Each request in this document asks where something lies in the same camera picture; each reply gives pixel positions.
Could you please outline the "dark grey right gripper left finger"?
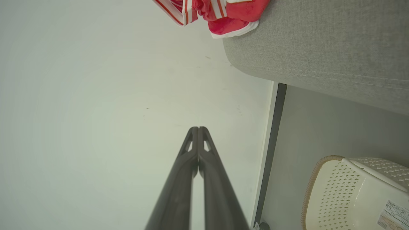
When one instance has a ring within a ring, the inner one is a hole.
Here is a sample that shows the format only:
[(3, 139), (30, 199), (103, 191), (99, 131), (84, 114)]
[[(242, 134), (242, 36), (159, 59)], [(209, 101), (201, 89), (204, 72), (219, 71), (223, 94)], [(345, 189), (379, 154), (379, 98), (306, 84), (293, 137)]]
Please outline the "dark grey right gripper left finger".
[(190, 230), (192, 182), (198, 170), (198, 127), (191, 127), (144, 230)]

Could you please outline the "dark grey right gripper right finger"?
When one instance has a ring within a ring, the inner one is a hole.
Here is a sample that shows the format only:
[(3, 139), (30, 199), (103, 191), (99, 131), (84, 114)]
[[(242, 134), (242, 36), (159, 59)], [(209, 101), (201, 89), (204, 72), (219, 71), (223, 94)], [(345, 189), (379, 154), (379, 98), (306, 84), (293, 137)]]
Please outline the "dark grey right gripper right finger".
[(198, 161), (204, 180), (205, 230), (250, 230), (209, 130), (198, 130)]

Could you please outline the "red garment with white stripes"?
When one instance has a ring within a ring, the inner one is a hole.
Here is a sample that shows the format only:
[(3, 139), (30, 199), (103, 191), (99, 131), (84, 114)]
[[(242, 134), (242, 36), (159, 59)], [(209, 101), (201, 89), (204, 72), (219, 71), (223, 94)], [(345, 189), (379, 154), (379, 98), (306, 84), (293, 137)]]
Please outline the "red garment with white stripes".
[(270, 0), (152, 0), (177, 25), (202, 17), (212, 38), (244, 35), (259, 25)]

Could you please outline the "cream perforated laundry basket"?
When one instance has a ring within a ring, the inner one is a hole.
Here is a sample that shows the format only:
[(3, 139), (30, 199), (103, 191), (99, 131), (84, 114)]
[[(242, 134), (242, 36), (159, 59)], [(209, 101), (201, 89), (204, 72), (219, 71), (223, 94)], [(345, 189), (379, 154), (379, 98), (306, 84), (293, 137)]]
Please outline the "cream perforated laundry basket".
[(314, 166), (301, 210), (302, 230), (383, 230), (391, 200), (409, 209), (409, 168), (382, 158), (326, 156)]

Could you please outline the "dark grey white baseboard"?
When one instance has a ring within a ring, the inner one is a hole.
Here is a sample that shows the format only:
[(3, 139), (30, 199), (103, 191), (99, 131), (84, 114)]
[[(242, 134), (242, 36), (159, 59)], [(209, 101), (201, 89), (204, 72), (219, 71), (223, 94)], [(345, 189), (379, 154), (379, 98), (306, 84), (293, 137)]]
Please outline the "dark grey white baseboard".
[(262, 211), (267, 195), (275, 147), (277, 144), (280, 122), (282, 119), (286, 90), (286, 84), (278, 82), (271, 83), (272, 92), (270, 96), (270, 104), (268, 107), (267, 123), (263, 136), (262, 156), (260, 160), (259, 176), (257, 179), (257, 191), (254, 201), (252, 218), (250, 221), (251, 230), (260, 230), (259, 225), (261, 223)]

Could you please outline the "white barcode label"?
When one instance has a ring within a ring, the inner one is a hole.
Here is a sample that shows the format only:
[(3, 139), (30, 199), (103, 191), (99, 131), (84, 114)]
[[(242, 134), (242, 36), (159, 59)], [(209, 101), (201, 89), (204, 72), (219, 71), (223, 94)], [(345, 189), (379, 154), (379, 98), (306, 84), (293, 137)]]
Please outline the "white barcode label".
[(377, 220), (383, 230), (409, 230), (409, 209), (388, 200)]

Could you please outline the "grey fabric sofa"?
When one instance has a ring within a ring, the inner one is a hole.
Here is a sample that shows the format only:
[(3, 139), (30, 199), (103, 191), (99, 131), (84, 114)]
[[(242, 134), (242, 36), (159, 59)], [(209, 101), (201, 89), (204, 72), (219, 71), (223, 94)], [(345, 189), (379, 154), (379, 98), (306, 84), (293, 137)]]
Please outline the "grey fabric sofa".
[(409, 115), (409, 0), (271, 0), (223, 45), (245, 74)]

